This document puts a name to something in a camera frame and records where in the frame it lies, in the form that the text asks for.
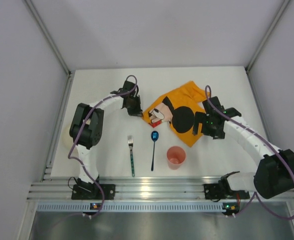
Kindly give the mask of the orange cartoon mouse cloth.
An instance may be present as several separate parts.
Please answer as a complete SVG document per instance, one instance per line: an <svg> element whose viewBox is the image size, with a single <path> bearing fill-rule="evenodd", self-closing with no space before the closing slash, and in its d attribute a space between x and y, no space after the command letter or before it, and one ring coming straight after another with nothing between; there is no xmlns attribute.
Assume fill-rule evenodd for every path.
<svg viewBox="0 0 294 240"><path fill-rule="evenodd" d="M206 100L205 91L193 81L158 97L144 112L142 119L155 128L168 123L172 132L188 147L202 136L193 134L196 113L204 113L200 103Z"/></svg>

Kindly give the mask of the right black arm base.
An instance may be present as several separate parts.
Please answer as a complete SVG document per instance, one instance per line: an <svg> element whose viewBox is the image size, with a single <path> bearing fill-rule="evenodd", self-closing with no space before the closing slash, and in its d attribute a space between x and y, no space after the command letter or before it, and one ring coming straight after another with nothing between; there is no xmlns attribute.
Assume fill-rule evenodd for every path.
<svg viewBox="0 0 294 240"><path fill-rule="evenodd" d="M219 202L220 200L237 198L237 194L223 183L207 183L203 185L206 200Z"/></svg>

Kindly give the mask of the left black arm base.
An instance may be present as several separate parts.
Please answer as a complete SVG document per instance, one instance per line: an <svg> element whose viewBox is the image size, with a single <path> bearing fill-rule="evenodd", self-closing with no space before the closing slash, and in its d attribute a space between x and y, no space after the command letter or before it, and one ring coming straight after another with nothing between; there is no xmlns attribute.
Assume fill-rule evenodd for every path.
<svg viewBox="0 0 294 240"><path fill-rule="evenodd" d="M105 200L113 200L115 197L115 184L101 184L100 185ZM89 185L79 185L75 184L73 186L73 191L71 195L72 200L102 200L102 193L101 190L95 184Z"/></svg>

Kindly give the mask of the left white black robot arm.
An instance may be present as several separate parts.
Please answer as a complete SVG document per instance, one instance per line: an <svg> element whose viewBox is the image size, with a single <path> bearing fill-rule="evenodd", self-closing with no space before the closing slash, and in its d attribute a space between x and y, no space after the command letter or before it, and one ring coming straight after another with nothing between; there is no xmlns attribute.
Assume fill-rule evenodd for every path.
<svg viewBox="0 0 294 240"><path fill-rule="evenodd" d="M93 153L101 140L105 118L122 109L126 109L129 116L142 116L137 78L134 75L128 78L133 78L134 82L126 79L121 88L110 92L103 99L90 104L79 103L76 107L69 129L72 146L67 157L79 163L76 188L85 193L96 194L100 188L98 157L93 156Z"/></svg>

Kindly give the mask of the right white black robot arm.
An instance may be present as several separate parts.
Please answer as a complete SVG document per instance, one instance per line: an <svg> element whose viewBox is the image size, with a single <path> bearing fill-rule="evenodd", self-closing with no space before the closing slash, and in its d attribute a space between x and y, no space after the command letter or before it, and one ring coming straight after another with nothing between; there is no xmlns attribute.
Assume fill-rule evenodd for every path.
<svg viewBox="0 0 294 240"><path fill-rule="evenodd" d="M193 134L215 140L232 138L251 157L255 169L235 170L222 176L230 191L257 192L265 199L294 189L294 152L282 150L253 130L235 108L224 108L218 97L203 101L204 112L195 114Z"/></svg>

